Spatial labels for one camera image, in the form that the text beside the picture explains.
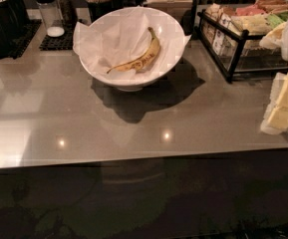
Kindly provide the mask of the yellow spotted banana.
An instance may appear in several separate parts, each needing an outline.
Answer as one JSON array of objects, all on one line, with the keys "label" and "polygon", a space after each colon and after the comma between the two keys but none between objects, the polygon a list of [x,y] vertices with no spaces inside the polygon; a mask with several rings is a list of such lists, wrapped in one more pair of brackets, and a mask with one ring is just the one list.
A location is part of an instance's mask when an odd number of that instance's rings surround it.
[{"label": "yellow spotted banana", "polygon": [[160,51],[160,42],[154,32],[153,27],[148,27],[147,29],[150,33],[151,40],[149,47],[146,49],[146,51],[135,60],[110,68],[109,70],[107,70],[107,73],[110,73],[112,70],[117,70],[120,72],[135,70],[137,72],[144,67],[149,66],[153,62],[153,60],[156,58]]}]

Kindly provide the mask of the green sweetener packets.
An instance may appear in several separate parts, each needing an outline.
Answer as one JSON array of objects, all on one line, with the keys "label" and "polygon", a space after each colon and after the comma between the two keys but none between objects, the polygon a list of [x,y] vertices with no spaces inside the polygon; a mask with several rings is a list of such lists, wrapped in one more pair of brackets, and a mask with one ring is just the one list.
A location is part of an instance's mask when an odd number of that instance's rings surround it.
[{"label": "green sweetener packets", "polygon": [[266,17],[267,23],[268,25],[274,29],[276,28],[278,25],[286,22],[288,20],[288,10],[286,11],[282,11],[279,13],[270,13],[267,15]]}]

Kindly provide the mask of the pink sweetener packets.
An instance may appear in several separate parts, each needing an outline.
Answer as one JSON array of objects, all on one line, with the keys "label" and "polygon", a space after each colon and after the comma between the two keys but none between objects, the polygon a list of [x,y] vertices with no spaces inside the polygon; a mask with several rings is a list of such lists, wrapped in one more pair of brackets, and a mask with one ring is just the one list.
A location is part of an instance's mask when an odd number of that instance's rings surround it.
[{"label": "pink sweetener packets", "polygon": [[260,9],[257,5],[249,5],[246,7],[240,7],[235,10],[237,16],[253,16],[258,14],[265,14],[263,9]]}]

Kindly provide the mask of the white creamer packets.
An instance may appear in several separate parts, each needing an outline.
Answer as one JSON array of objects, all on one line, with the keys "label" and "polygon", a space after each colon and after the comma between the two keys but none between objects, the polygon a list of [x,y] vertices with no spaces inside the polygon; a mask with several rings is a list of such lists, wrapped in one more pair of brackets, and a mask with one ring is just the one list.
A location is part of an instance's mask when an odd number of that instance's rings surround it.
[{"label": "white creamer packets", "polygon": [[[235,10],[229,6],[221,6],[212,4],[205,10],[205,15],[214,20],[218,25],[228,28],[231,22],[231,17],[235,16]],[[229,37],[216,27],[210,25],[207,21],[203,21],[201,26],[202,33],[207,41],[211,44],[213,51],[222,57],[232,55],[232,45],[229,42]]]}]

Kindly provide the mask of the brown napkin dispenser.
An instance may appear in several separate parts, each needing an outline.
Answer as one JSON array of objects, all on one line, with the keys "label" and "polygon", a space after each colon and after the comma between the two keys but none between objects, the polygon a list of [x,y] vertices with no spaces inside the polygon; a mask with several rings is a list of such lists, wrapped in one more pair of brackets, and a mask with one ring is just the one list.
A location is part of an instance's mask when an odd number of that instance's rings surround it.
[{"label": "brown napkin dispenser", "polygon": [[144,0],[144,5],[169,14],[180,24],[185,35],[193,33],[196,0]]}]

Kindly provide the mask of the black rubber mat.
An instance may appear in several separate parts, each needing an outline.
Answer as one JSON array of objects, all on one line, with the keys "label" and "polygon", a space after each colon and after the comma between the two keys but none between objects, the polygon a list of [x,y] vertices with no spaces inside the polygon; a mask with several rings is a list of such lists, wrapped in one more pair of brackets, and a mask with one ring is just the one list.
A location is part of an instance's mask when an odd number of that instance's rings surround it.
[{"label": "black rubber mat", "polygon": [[73,49],[75,24],[65,24],[62,20],[55,20],[51,24],[43,24],[43,26],[46,34],[39,46],[41,51]]},{"label": "black rubber mat", "polygon": [[12,40],[12,49],[6,55],[1,55],[0,59],[17,59],[21,57],[37,33],[41,24],[42,21],[40,19],[31,19],[30,22],[24,26],[20,36]]}]

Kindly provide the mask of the glass pepper shaker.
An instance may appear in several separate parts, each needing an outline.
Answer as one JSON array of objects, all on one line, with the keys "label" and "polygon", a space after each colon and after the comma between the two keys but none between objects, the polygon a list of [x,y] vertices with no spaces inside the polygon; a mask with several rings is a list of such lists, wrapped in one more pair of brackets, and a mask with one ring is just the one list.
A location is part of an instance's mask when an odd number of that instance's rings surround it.
[{"label": "glass pepper shaker", "polygon": [[64,23],[73,27],[78,21],[77,11],[73,0],[57,0]]}]

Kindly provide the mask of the glass salt shaker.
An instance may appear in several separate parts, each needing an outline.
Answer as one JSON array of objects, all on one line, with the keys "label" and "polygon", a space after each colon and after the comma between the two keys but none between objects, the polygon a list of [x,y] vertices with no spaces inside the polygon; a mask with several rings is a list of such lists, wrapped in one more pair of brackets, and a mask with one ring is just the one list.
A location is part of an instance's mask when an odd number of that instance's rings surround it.
[{"label": "glass salt shaker", "polygon": [[64,35],[65,30],[59,13],[56,0],[36,0],[41,17],[49,37],[58,38]]}]

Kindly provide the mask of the black rubber mat left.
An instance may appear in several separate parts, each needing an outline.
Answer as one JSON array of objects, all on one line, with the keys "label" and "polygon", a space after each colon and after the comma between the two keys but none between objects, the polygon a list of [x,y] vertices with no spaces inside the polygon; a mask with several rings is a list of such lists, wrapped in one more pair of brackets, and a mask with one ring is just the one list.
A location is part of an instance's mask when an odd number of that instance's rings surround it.
[{"label": "black rubber mat left", "polygon": [[40,19],[31,19],[30,22],[24,26],[20,36],[12,40],[12,49],[6,55],[1,55],[0,59],[17,59],[21,57],[37,33],[41,24],[42,21]]}]

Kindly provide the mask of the black canister with packets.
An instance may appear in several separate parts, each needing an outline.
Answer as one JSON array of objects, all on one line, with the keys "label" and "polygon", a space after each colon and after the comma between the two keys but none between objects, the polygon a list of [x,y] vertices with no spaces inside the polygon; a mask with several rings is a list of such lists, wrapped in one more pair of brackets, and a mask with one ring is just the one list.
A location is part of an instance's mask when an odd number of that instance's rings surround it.
[{"label": "black canister with packets", "polygon": [[0,3],[0,22],[9,38],[17,38],[30,22],[24,0],[5,0]]}]

